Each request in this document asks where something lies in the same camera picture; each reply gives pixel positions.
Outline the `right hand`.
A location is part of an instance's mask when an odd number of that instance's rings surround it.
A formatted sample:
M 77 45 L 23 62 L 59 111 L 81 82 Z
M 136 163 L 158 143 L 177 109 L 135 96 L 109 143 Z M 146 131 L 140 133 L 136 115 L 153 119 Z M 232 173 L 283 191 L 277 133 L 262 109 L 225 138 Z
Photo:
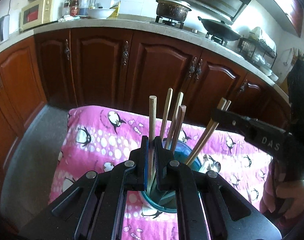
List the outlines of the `right hand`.
M 269 164 L 269 171 L 264 183 L 263 196 L 259 204 L 259 211 L 274 212 L 276 199 L 291 200 L 292 204 L 284 213 L 285 219 L 293 219 L 304 211 L 304 179 L 285 181 L 285 173 L 275 161 Z

